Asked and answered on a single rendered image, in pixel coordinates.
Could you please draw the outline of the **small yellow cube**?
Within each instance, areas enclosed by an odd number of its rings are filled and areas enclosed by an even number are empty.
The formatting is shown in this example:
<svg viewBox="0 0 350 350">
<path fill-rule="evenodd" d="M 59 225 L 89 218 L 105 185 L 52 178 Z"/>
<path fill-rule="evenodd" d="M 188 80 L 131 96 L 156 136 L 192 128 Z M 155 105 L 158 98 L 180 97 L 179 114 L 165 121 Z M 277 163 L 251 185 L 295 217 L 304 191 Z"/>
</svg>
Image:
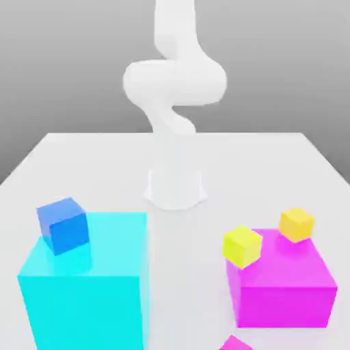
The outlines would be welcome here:
<svg viewBox="0 0 350 350">
<path fill-rule="evenodd" d="M 223 256 L 234 266 L 244 269 L 261 255 L 263 237 L 244 225 L 224 235 Z"/>
</svg>

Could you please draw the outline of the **small blue cube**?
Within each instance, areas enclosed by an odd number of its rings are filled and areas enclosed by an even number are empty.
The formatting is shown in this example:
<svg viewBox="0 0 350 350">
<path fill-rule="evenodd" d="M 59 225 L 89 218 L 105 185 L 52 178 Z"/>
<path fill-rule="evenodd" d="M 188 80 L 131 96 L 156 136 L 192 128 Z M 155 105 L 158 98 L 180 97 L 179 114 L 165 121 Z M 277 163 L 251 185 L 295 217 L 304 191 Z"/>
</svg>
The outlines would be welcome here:
<svg viewBox="0 0 350 350">
<path fill-rule="evenodd" d="M 36 209 L 42 238 L 55 256 L 90 241 L 87 213 L 72 198 Z"/>
</svg>

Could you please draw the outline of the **small orange cube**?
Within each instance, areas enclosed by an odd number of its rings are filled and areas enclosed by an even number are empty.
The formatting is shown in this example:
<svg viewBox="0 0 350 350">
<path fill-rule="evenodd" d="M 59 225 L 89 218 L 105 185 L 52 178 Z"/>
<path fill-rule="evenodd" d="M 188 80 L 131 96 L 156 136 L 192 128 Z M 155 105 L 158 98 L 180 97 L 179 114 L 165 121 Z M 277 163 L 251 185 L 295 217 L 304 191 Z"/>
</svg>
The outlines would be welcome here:
<svg viewBox="0 0 350 350">
<path fill-rule="evenodd" d="M 292 208 L 281 213 L 279 231 L 289 241 L 298 243 L 312 236 L 315 219 L 301 208 Z"/>
</svg>

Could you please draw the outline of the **small magenta cube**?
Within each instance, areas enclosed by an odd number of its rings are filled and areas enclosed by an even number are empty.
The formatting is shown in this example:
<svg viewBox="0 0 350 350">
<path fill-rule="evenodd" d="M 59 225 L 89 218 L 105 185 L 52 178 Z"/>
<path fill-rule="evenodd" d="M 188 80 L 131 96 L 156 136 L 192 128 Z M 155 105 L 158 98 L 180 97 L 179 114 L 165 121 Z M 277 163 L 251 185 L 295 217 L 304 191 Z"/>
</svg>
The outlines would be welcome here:
<svg viewBox="0 0 350 350">
<path fill-rule="evenodd" d="M 236 336 L 229 336 L 219 350 L 253 350 L 252 347 L 247 345 Z"/>
</svg>

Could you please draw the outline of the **large cyan box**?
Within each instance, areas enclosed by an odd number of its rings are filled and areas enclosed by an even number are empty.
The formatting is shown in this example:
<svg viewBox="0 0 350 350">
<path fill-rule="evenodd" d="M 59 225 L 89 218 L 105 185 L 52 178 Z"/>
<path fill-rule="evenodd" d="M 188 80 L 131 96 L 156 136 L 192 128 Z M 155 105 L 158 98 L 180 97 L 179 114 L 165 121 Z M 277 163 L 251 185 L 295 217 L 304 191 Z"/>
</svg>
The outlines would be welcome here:
<svg viewBox="0 0 350 350">
<path fill-rule="evenodd" d="M 89 213 L 90 240 L 54 255 L 38 239 L 18 273 L 37 350 L 148 350 L 148 220 Z"/>
</svg>

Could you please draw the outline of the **large magenta box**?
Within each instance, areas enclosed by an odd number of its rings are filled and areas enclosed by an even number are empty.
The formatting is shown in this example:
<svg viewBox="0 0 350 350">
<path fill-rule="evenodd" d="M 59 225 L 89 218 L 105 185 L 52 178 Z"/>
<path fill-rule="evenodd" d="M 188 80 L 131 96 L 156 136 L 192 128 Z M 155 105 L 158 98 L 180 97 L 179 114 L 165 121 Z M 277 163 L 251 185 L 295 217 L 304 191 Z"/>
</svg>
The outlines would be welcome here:
<svg viewBox="0 0 350 350">
<path fill-rule="evenodd" d="M 258 228 L 260 258 L 244 269 L 226 263 L 237 327 L 327 327 L 338 286 L 311 239 L 293 243 Z"/>
</svg>

